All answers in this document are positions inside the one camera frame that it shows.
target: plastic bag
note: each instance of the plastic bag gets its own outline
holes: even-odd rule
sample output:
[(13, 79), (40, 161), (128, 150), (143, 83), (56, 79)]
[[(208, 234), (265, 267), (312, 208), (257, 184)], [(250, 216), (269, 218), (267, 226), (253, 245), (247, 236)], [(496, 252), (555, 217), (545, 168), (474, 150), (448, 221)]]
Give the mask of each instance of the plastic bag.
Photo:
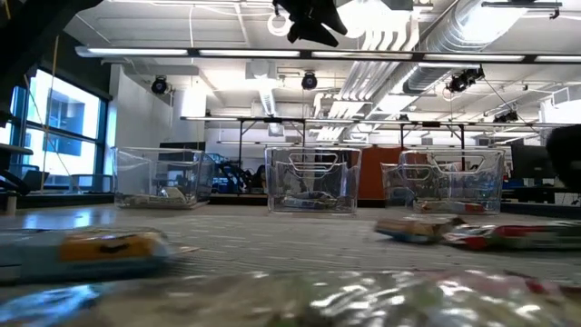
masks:
[(88, 284), (6, 299), (0, 325), (577, 326), (551, 283), (498, 273), (313, 272)]

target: plastic bin handle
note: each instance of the plastic bin handle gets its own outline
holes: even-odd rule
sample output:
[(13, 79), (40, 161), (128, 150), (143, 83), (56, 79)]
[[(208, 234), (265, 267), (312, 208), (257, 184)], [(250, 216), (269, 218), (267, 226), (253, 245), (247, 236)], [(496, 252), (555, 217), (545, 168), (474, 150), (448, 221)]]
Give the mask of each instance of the plastic bin handle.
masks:
[[(482, 166), (484, 166), (484, 163), (487, 161), (487, 157), (485, 155), (482, 154), (455, 154), (457, 156), (459, 156), (460, 158), (463, 159), (467, 159), (467, 158), (478, 158), (478, 159), (482, 159), (482, 161), (480, 162), (480, 164), (478, 165), (478, 169), (474, 172), (470, 172), (470, 171), (459, 171), (459, 172), (445, 172), (442, 170), (442, 167), (440, 167), (439, 164), (436, 164), (438, 170), (443, 173), (443, 174), (473, 174), (473, 173), (479, 173), (482, 170)], [(434, 159), (434, 161), (436, 161), (436, 158), (438, 156), (446, 156), (446, 154), (437, 154), (434, 155), (432, 157), (432, 159)]]
[[(404, 180), (408, 180), (408, 181), (425, 181), (432, 174), (432, 166), (429, 165), (429, 164), (422, 164), (422, 165), (419, 165), (419, 164), (402, 164), (398, 168), (401, 168), (403, 170), (403, 172), (399, 172), (399, 175), (401, 175)], [(415, 171), (427, 171), (428, 173), (423, 178), (409, 178), (408, 175), (405, 173), (405, 170), (406, 169), (415, 170)]]
[[(304, 156), (307, 155), (320, 155), (320, 156), (327, 156), (333, 157), (332, 163), (305, 163), (303, 162)], [(297, 172), (323, 172), (328, 173), (333, 168), (333, 166), (337, 163), (339, 157), (336, 154), (289, 154), (289, 161)]]

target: fluorescent light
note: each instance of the fluorescent light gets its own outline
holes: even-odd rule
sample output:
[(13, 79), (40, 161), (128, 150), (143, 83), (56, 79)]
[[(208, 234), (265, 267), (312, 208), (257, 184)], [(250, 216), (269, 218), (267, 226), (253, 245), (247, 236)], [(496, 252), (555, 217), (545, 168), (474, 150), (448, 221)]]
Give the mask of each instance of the fluorescent light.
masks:
[(560, 6), (563, 6), (561, 2), (489, 2), (485, 1), (482, 3), (483, 7), (491, 7), (491, 8), (527, 8), (527, 9), (556, 9)]
[(292, 142), (261, 142), (261, 141), (217, 141), (217, 144), (248, 144), (248, 145), (298, 145)]
[(361, 121), (362, 123), (365, 124), (401, 124), (401, 123), (405, 123), (405, 122), (398, 122), (398, 121), (371, 121), (371, 120), (364, 120)]
[(418, 63), (420, 68), (461, 68), (461, 69), (478, 69), (479, 64), (462, 64), (462, 63)]
[(186, 49), (87, 48), (93, 55), (188, 55)]
[(183, 120), (194, 120), (194, 121), (205, 121), (205, 122), (210, 122), (210, 121), (230, 121), (230, 122), (235, 122), (238, 120), (238, 118), (235, 117), (180, 117)]
[(217, 144), (256, 144), (255, 142), (250, 142), (250, 141), (217, 141)]
[(265, 58), (298, 58), (300, 51), (290, 50), (200, 50), (201, 56), (239, 56), (239, 57), (265, 57)]
[(353, 124), (351, 119), (305, 119), (307, 123)]
[(368, 59), (368, 60), (409, 60), (411, 54), (398, 54), (374, 51), (313, 51), (313, 58), (337, 58), (337, 59)]
[(581, 62), (581, 55), (540, 55), (535, 59), (538, 63), (573, 63)]
[(519, 62), (525, 57), (520, 54), (425, 54), (425, 60), (449, 60), (469, 62)]

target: computer monitor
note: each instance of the computer monitor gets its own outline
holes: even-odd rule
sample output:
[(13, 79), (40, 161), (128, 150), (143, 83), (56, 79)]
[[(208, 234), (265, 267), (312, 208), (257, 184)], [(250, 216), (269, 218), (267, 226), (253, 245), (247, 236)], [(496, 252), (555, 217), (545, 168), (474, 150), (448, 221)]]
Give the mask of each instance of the computer monitor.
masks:
[(510, 145), (512, 178), (555, 178), (551, 160), (544, 146)]

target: snack wrapper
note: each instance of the snack wrapper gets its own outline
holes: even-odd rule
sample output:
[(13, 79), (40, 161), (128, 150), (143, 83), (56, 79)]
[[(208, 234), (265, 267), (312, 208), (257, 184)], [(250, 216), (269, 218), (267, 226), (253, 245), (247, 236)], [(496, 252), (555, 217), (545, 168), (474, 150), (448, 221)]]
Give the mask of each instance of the snack wrapper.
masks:
[(170, 243), (153, 228), (3, 230), (0, 283), (132, 277), (163, 267), (172, 255), (195, 250)]
[(469, 250), (578, 250), (581, 223), (462, 225), (444, 234), (447, 243)]
[(580, 323), (578, 302), (558, 286), (480, 271), (253, 273), (86, 284), (12, 298), (0, 295), (0, 325), (534, 327)]
[(442, 234), (463, 224), (455, 214), (412, 214), (404, 218), (384, 218), (375, 224), (375, 232), (407, 243), (436, 243)]

